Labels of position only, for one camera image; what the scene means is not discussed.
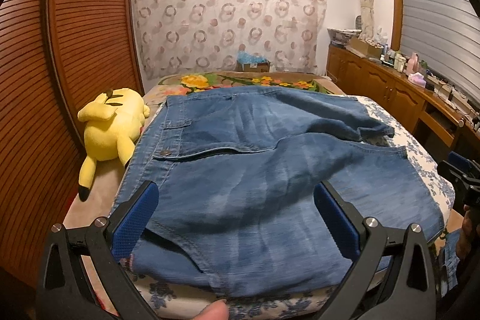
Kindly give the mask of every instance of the plush toy head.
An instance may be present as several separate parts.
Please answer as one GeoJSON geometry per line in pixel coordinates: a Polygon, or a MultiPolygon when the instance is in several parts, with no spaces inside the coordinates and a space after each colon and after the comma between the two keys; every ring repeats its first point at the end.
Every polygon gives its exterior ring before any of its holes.
{"type": "Polygon", "coordinates": [[[149,114],[140,94],[129,88],[102,93],[78,112],[78,120],[86,123],[83,139],[87,157],[80,170],[78,191],[82,201],[88,198],[98,160],[119,157],[123,165],[128,163],[149,114]]]}

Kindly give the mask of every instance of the jeans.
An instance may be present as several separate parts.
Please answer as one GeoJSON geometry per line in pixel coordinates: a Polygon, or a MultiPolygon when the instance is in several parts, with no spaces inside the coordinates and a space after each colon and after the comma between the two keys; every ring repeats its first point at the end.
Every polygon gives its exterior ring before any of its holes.
{"type": "Polygon", "coordinates": [[[337,285],[351,261],[314,205],[323,180],[362,215],[434,238],[443,218],[405,149],[359,143],[392,132],[351,97],[258,86],[168,97],[115,203],[143,180],[159,187],[133,271],[229,297],[337,285]]]}

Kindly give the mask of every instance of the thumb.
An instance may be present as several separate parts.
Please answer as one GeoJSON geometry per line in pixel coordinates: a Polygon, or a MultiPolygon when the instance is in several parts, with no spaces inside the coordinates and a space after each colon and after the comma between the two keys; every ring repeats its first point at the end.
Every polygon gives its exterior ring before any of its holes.
{"type": "Polygon", "coordinates": [[[218,300],[203,309],[193,320],[228,320],[229,308],[225,300],[218,300]]]}

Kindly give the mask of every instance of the window blind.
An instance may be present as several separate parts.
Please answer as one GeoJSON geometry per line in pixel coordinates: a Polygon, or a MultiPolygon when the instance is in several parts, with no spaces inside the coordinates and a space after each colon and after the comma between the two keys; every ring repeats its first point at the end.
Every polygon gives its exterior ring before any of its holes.
{"type": "Polygon", "coordinates": [[[400,50],[480,102],[480,19],[468,0],[403,0],[400,50]]]}

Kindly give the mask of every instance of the mattress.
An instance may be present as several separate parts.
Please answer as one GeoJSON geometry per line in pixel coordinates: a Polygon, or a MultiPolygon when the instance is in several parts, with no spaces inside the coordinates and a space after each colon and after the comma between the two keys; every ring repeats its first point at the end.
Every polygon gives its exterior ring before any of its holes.
{"type": "MultiPolygon", "coordinates": [[[[185,76],[176,75],[160,80],[159,85],[154,86],[144,97],[145,104],[150,107],[152,113],[150,118],[147,119],[146,125],[151,122],[162,108],[167,95],[184,95],[208,87],[225,87],[228,85],[239,85],[238,83],[246,84],[246,81],[248,82],[249,80],[258,80],[258,83],[266,84],[265,79],[262,79],[262,77],[270,79],[267,80],[270,84],[286,83],[289,85],[286,87],[303,88],[305,90],[317,89],[317,91],[342,94],[342,91],[330,81],[318,76],[315,77],[316,79],[311,80],[313,75],[307,74],[277,73],[267,74],[268,76],[258,76],[258,74],[249,75],[247,73],[221,73],[221,75],[218,75],[219,77],[217,78],[208,76],[207,82],[204,79],[185,79],[185,76]]],[[[453,206],[455,193],[452,186],[436,173],[436,164],[432,157],[399,122],[377,103],[366,97],[357,98],[366,107],[371,117],[379,119],[395,129],[393,138],[381,136],[377,139],[369,140],[369,142],[390,147],[406,146],[409,161],[428,188],[431,197],[438,204],[446,224],[453,206]]],[[[123,167],[118,160],[100,162],[89,199],[85,203],[80,202],[78,198],[75,199],[65,217],[64,225],[67,228],[86,226],[96,217],[107,215],[122,180],[123,172],[123,167]]],[[[115,313],[98,280],[91,260],[88,257],[84,257],[84,262],[97,296],[107,310],[115,313]]],[[[122,265],[142,297],[159,317],[191,319],[206,305],[217,299],[213,293],[198,288],[174,285],[165,281],[156,281],[149,276],[136,275],[130,271],[128,259],[122,260],[122,265]]],[[[379,283],[382,277],[383,274],[378,273],[372,281],[372,286],[379,283]]],[[[231,319],[286,319],[317,311],[334,290],[334,287],[328,287],[302,294],[284,295],[282,297],[229,299],[227,300],[227,305],[229,306],[231,319]]]]}

